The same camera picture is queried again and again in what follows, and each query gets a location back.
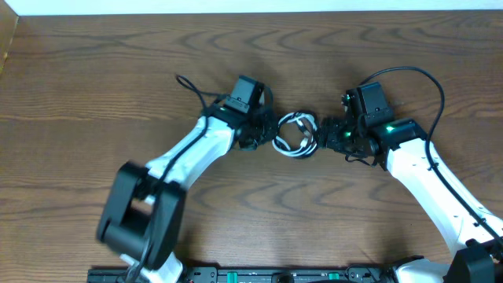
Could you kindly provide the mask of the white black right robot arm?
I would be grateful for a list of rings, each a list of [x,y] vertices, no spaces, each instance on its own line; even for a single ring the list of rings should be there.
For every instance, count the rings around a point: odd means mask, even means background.
[[[502,220],[486,209],[442,161],[413,119],[384,122],[358,134],[355,119],[326,118],[319,141],[347,161],[373,157],[414,196],[441,233],[449,264],[410,257],[391,267],[395,282],[500,282]]]

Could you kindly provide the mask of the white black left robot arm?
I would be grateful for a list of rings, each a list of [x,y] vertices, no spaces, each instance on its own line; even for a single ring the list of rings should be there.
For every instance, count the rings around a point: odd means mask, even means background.
[[[212,105],[170,151],[145,166],[117,172],[96,238],[127,260],[118,282],[176,282],[183,265],[174,255],[188,189],[234,145],[247,150],[270,141],[277,117],[269,106],[240,112]]]

